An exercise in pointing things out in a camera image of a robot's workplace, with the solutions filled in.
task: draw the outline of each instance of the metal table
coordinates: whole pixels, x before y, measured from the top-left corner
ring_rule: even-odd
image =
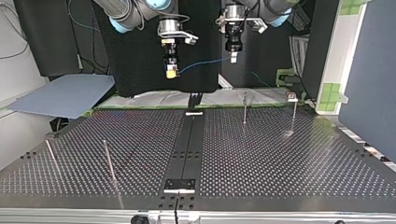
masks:
[[[182,110],[97,111],[51,142],[56,160],[43,145],[0,172],[0,217],[25,214],[22,208],[169,217],[396,214],[396,174],[309,108],[298,108],[295,119],[292,110],[250,108],[246,124],[240,108],[195,117]],[[167,179],[194,179],[195,193],[165,194]]]

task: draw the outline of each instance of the blue cable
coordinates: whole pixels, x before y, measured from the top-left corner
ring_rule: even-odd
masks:
[[[261,84],[264,84],[265,86],[267,86],[271,91],[274,91],[274,92],[276,92],[277,94],[282,95],[282,96],[285,95],[284,92],[275,91],[270,85],[268,85],[267,83],[263,82],[263,81],[260,79],[259,75],[257,75],[256,73],[250,72],[250,71],[248,71],[248,73],[253,74],[253,75],[259,80],[259,82],[260,82]]]
[[[190,64],[189,66],[183,68],[183,69],[182,69],[180,72],[178,72],[178,73],[179,73],[179,74],[182,74],[182,73],[184,73],[185,71],[189,70],[190,68],[192,68],[192,67],[194,67],[194,66],[197,66],[197,65],[200,65],[200,64],[220,63],[220,62],[227,61],[227,60],[229,60],[229,59],[230,59],[230,58],[223,58],[223,59],[216,59],[216,60],[213,60],[213,61],[203,61],[203,62],[193,63],[193,64]]]

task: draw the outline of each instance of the metal post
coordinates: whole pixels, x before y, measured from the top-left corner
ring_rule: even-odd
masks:
[[[49,154],[53,160],[56,160],[55,154],[53,154],[52,146],[50,145],[50,140],[46,139],[47,148],[49,149]]]
[[[116,175],[114,173],[113,162],[111,161],[110,151],[108,150],[108,145],[106,140],[103,140],[103,146],[105,147],[105,152],[107,156],[108,166],[110,167],[111,176],[113,177],[113,180],[117,180]]]
[[[248,119],[248,94],[245,92],[244,96],[244,124],[247,123]]]
[[[294,103],[293,120],[296,118],[297,103],[298,103],[297,101]]]

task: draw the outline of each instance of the white wall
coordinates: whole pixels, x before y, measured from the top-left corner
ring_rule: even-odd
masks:
[[[317,105],[320,104],[322,87],[325,83],[340,83],[340,93],[344,94],[366,7],[366,5],[363,5],[358,15],[338,15],[332,33],[332,41],[325,69],[323,71]],[[338,103],[334,112],[317,112],[320,115],[338,115],[340,106],[341,103]]]
[[[2,9],[13,24],[21,29],[15,16],[8,9],[4,7]],[[0,12],[0,58],[20,52],[25,45],[26,41],[14,31]],[[30,49],[17,57],[0,60],[0,102],[44,84]]]
[[[10,0],[0,0],[11,6]],[[21,29],[14,14],[2,7],[13,24]],[[0,58],[20,52],[26,42],[0,12]],[[45,84],[30,49],[14,58],[0,60],[0,170],[21,154],[36,147],[50,131],[50,117],[13,112],[5,106]]]

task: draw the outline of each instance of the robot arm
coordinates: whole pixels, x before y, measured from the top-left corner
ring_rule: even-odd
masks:
[[[120,33],[134,28],[144,29],[144,22],[160,16],[158,36],[164,48],[167,78],[177,77],[177,47],[183,40],[194,45],[198,37],[184,32],[181,23],[190,19],[178,14],[177,0],[94,0],[108,15],[113,27]]]
[[[167,78],[178,73],[177,47],[183,41],[194,45],[198,37],[182,30],[182,23],[190,19],[178,14],[178,0],[94,0],[108,15],[111,24],[120,33],[134,28],[144,29],[144,22],[160,16],[158,36],[164,48]],[[281,25],[299,0],[226,0],[222,14],[216,20],[219,30],[227,38],[226,50],[231,53],[231,63],[236,63],[242,51],[241,35],[248,23],[262,34],[266,24]]]
[[[253,31],[262,34],[267,25],[280,26],[291,13],[291,8],[299,1],[288,0],[228,0],[222,14],[216,20],[221,33],[227,38],[225,49],[231,54],[231,63],[236,63],[237,55],[243,49],[241,40],[246,23]]]

